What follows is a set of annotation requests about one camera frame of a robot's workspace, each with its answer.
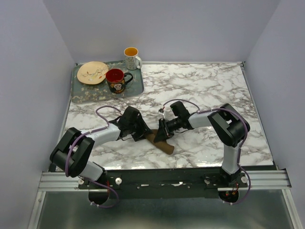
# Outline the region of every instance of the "plate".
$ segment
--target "plate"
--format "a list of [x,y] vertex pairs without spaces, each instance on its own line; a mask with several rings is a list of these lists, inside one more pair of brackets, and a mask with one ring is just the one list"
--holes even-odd
[[108,66],[103,62],[91,61],[85,63],[77,72],[77,79],[84,84],[99,84],[106,78]]

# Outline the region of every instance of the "brown object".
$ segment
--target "brown object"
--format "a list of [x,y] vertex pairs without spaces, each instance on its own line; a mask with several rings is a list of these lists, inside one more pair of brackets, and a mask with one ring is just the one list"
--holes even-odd
[[145,138],[150,141],[153,145],[155,145],[158,149],[162,150],[164,153],[171,155],[173,154],[173,150],[175,149],[174,146],[167,144],[166,141],[161,142],[153,142],[154,138],[156,137],[156,134],[158,130],[152,130],[153,134],[145,134]]

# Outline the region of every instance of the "red mug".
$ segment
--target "red mug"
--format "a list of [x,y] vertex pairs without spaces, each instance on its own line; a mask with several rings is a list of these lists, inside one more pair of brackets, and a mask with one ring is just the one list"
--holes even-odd
[[[129,80],[125,80],[125,77],[130,75],[131,78]],[[122,93],[126,85],[133,79],[133,75],[131,73],[123,73],[120,69],[111,69],[106,73],[106,80],[108,87],[112,93]]]

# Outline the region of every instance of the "gray tray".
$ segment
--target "gray tray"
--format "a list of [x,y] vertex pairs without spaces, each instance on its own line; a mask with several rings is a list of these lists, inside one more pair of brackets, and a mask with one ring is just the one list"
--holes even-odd
[[83,65],[79,64],[72,70],[71,82],[71,101],[76,104],[102,101],[107,99],[124,98],[139,95],[144,91],[143,78],[140,69],[129,70],[126,68],[125,61],[105,62],[109,70],[113,68],[121,69],[124,73],[131,73],[133,80],[126,85],[126,89],[121,94],[110,92],[106,80],[97,85],[87,85],[77,79],[77,72]]

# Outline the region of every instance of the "white mug with dots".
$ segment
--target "white mug with dots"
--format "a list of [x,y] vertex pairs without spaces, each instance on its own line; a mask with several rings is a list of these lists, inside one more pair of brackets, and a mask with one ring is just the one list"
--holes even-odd
[[142,68],[142,60],[138,57],[139,51],[134,47],[125,49],[125,63],[129,70]]

